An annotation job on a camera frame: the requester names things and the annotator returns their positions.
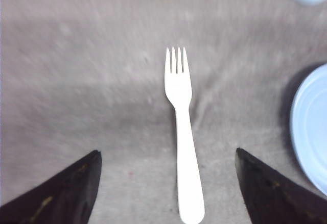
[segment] gray carpet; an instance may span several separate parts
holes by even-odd
[[[188,52],[202,223],[250,223],[242,147],[321,195],[289,140],[296,86],[327,60],[327,3],[294,0],[1,0],[2,203],[93,149],[89,223],[181,223],[167,46]]]

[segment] white plastic fork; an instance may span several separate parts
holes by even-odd
[[[204,200],[198,162],[196,159],[189,106],[192,98],[191,78],[183,48],[166,51],[165,92],[175,108],[177,132],[177,191],[179,216],[185,224],[198,224],[204,217]]]

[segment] fork handle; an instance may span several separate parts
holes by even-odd
[[[179,216],[186,224],[198,224],[204,217],[204,200],[189,109],[175,109],[175,113]]]

